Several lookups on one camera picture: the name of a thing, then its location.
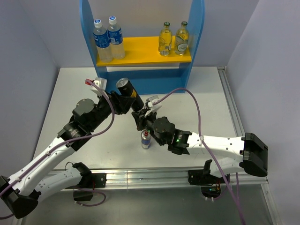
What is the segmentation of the black yellow can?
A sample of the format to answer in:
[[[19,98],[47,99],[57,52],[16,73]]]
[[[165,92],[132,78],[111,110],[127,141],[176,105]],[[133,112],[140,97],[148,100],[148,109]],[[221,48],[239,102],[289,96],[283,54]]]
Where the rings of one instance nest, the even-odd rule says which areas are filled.
[[[135,98],[131,106],[133,111],[137,112],[143,109],[144,103],[128,78],[119,79],[116,83],[116,87],[123,96]]]

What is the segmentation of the green-capped glass bottle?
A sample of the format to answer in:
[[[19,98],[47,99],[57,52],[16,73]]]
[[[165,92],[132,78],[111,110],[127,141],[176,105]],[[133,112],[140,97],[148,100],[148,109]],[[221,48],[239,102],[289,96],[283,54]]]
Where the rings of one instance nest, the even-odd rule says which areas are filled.
[[[183,21],[176,32],[174,49],[177,55],[184,55],[188,47],[189,31],[187,30],[187,25],[188,22]]]
[[[158,51],[162,56],[168,56],[172,47],[173,35],[170,30],[170,23],[164,22],[164,27],[159,34]]]

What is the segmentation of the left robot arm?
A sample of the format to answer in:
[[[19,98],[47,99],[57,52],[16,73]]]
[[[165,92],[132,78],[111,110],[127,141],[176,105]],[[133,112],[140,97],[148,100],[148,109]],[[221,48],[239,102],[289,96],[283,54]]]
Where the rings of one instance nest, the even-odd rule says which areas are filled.
[[[47,197],[71,186],[86,187],[91,183],[91,171],[83,163],[53,177],[46,175],[61,161],[78,151],[91,138],[94,130],[109,116],[126,114],[140,101],[137,94],[115,91],[100,92],[99,102],[80,100],[72,117],[49,146],[23,169],[0,178],[0,197],[17,219],[30,214]]]

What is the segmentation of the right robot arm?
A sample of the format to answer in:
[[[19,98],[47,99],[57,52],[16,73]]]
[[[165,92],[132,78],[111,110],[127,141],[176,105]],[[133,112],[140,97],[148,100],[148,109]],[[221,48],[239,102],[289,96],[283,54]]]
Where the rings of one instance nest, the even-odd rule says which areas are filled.
[[[216,137],[176,129],[167,117],[157,118],[156,113],[132,112],[137,130],[146,129],[160,145],[176,155],[219,156],[218,162],[208,162],[203,178],[212,183],[222,174],[246,172],[256,177],[268,175],[268,146],[255,134],[242,137]]]

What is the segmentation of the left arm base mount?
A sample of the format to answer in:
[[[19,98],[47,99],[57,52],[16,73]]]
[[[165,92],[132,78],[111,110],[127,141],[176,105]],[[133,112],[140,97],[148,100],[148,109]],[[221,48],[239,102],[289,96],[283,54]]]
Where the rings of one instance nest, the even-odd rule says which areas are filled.
[[[83,176],[80,183],[76,186],[71,186],[73,189],[73,199],[75,204],[79,204],[84,207],[94,207],[101,205],[106,200],[106,195],[96,190],[96,188],[104,188],[106,183],[106,173],[91,173]],[[94,193],[102,195],[104,198],[101,202],[96,204],[86,204],[83,202],[90,201],[94,196]]]

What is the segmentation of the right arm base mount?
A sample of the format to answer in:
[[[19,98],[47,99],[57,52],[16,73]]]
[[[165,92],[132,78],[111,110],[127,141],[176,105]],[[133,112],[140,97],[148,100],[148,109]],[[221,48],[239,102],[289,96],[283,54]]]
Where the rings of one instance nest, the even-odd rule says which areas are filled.
[[[203,171],[203,169],[188,170],[188,182],[190,185],[200,186],[204,199],[214,202],[228,190],[228,187],[227,185],[224,188],[221,187],[222,184],[225,184],[222,177],[205,174]]]

